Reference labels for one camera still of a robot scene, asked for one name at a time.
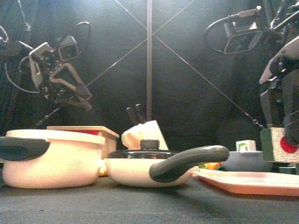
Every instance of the orange tray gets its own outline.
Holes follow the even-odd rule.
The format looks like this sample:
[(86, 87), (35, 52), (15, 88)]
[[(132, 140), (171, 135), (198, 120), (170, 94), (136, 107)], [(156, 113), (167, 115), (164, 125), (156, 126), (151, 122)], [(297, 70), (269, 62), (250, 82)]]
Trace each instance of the orange tray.
[(231, 193), (299, 196), (299, 176), (273, 172), (209, 171), (194, 173)]

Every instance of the black table surface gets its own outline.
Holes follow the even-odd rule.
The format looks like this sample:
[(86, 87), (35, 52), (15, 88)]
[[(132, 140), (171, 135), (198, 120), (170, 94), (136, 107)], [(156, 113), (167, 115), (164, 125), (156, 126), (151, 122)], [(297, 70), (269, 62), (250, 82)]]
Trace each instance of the black table surface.
[(0, 223), (299, 223), (299, 197), (226, 192), (192, 178), (171, 188), (110, 177), (64, 189), (18, 189), (0, 179)]

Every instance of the black backdrop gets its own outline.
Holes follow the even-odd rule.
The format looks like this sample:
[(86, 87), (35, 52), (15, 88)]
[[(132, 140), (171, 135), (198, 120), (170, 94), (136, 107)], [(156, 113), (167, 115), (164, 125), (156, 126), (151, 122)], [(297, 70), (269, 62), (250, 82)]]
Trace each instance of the black backdrop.
[[(94, 109), (87, 112), (66, 107), (39, 128), (46, 129), (47, 125), (103, 125), (122, 134), (132, 127), (127, 106), (146, 104), (147, 1), (23, 0), (26, 19), (32, 26), (30, 33), (24, 32), (16, 2), (2, 2), (0, 25), (10, 37), (23, 39), (34, 47), (43, 42), (54, 44), (78, 22), (90, 21), (92, 25), (88, 50), (71, 63), (94, 94)], [(247, 0), (154, 0), (152, 119), (159, 122), (166, 142), (174, 150), (223, 144), (234, 151), (235, 142), (247, 139), (257, 140), (259, 145), (259, 127), (215, 87), (265, 122), (258, 80), (270, 59), (269, 46), (258, 44), (251, 52), (225, 56), (209, 49), (202, 37), (215, 20), (253, 9), (261, 3)], [(221, 36), (215, 35), (213, 41), (221, 41)], [(22, 87), (34, 89), (31, 77), (20, 76), (15, 66), (10, 67), (16, 83), (20, 81)], [(58, 105), (38, 94), (16, 93), (6, 79), (3, 64), (2, 68), (4, 135), (8, 130), (31, 128)]]

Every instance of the pot handle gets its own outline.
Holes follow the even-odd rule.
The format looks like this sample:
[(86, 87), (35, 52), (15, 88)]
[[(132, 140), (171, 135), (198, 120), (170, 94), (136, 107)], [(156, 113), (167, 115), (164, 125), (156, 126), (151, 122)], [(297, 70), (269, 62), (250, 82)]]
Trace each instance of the pot handle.
[(229, 149), (222, 145), (203, 146), (186, 150), (163, 162), (152, 164), (150, 177), (160, 183), (174, 182), (195, 165), (223, 162), (230, 157)]
[(35, 159), (44, 154), (50, 145), (44, 139), (0, 136), (0, 158), (7, 161)]

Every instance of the black handle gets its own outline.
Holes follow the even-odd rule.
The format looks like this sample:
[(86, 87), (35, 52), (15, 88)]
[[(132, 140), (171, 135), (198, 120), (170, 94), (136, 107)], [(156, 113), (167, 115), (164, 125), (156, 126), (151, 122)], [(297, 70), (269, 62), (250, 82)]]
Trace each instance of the black handle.
[(35, 159), (44, 154), (50, 145), (44, 139), (0, 136), (0, 158), (7, 161)]
[(136, 104), (135, 109), (136, 109), (136, 115), (139, 117), (140, 123), (146, 123), (146, 108), (143, 107), (142, 104)]
[(140, 122), (139, 122), (136, 112), (134, 111), (134, 109), (128, 107), (126, 109), (126, 112), (128, 113), (128, 116), (130, 116), (130, 119), (131, 119), (134, 125), (138, 125)]
[(174, 182), (195, 165), (223, 162), (229, 157), (230, 151), (221, 145), (186, 150), (167, 158), (163, 162), (152, 164), (150, 177), (160, 183)]

